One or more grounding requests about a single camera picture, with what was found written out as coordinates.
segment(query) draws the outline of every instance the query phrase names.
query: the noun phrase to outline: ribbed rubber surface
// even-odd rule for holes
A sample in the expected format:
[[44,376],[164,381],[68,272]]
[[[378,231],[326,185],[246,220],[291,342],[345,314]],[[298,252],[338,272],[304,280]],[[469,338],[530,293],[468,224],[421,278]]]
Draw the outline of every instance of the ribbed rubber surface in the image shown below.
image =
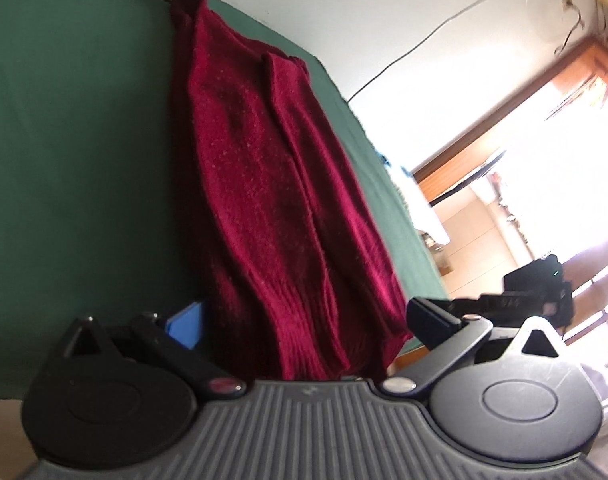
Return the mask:
[[479,463],[449,447],[413,403],[381,399],[365,382],[260,382],[212,402],[157,459],[119,471],[41,462],[30,480],[597,480],[585,460],[539,470]]

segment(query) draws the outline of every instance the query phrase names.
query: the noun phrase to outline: red sweater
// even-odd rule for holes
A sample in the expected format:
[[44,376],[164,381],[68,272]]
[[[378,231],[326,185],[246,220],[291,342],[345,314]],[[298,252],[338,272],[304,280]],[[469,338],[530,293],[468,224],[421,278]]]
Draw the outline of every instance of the red sweater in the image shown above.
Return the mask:
[[306,65],[207,0],[171,15],[178,209],[217,361],[247,380],[382,378],[404,295]]

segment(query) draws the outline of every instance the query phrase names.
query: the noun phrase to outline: wall socket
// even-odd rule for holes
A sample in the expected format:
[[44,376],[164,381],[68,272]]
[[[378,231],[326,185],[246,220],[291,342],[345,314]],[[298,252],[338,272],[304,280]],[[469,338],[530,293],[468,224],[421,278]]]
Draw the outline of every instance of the wall socket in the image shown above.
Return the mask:
[[564,6],[564,11],[574,7],[574,3],[572,0],[562,0],[562,5]]

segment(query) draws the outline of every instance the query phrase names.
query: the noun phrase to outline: electrical cable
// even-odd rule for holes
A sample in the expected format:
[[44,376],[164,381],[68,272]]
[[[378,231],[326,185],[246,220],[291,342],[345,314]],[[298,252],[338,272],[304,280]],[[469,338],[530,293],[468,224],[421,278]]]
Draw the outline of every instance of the electrical cable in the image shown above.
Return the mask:
[[604,6],[602,4],[600,4],[599,2],[597,3],[597,15],[599,16],[599,9],[601,9],[601,15],[604,18],[604,26],[600,27],[600,31],[599,31],[599,35],[603,36],[606,33],[606,29],[608,28],[608,19],[606,18],[606,9],[604,9]]
[[417,43],[414,47],[412,47],[410,50],[408,50],[407,52],[405,52],[404,54],[402,54],[400,57],[398,57],[397,59],[395,59],[394,61],[391,61],[389,64],[387,64],[383,70],[381,70],[381,72],[379,72],[376,76],[374,76],[373,78],[371,78],[365,85],[363,85],[359,90],[357,90],[349,99],[348,102],[350,103],[354,98],[356,98],[356,96],[363,90],[365,89],[368,85],[370,85],[373,81],[375,81],[377,78],[379,78],[379,76],[381,76],[386,70],[388,70],[389,68],[392,67],[392,65],[398,63],[399,61],[401,61],[402,59],[404,59],[404,57],[409,56],[410,54],[412,54],[413,52],[415,52],[415,50],[417,50],[421,45],[423,45],[424,43],[426,43],[430,38],[433,37],[433,35],[439,31],[439,29],[441,29],[442,27],[444,27],[444,25],[447,25],[448,23],[452,22],[453,20],[458,19],[462,14],[465,14],[466,12],[468,12],[469,10],[474,9],[475,7],[483,4],[484,2],[486,2],[488,0],[477,0],[476,2],[470,4],[468,7],[464,7],[462,10],[460,10],[459,12],[453,14],[452,16],[450,16],[449,18],[445,19],[443,22],[439,23],[439,25],[437,25],[437,27],[435,27],[433,29],[433,31],[431,31],[431,33],[429,35],[427,35],[425,38],[423,38],[423,40],[421,40],[419,43]]
[[577,23],[575,23],[570,32],[568,33],[568,36],[566,36],[566,41],[564,41],[563,45],[558,46],[555,50],[554,50],[554,54],[556,56],[560,56],[562,54],[562,52],[564,52],[564,50],[566,50],[566,47],[568,46],[568,42],[570,41],[570,37],[572,36],[573,32],[575,30],[577,30],[579,28],[579,26],[581,25],[581,28],[584,28],[586,25],[584,24],[583,20],[581,19],[581,11],[580,8],[578,6],[576,6],[575,4],[570,4],[568,6],[568,8],[574,10],[577,13]]

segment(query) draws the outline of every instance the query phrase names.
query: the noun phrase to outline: folded clothes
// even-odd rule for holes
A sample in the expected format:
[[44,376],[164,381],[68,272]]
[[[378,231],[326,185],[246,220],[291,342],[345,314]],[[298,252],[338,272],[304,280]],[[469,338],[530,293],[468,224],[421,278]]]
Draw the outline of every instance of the folded clothes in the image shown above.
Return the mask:
[[182,246],[216,361],[245,380],[382,380],[405,298],[305,63],[173,0]]

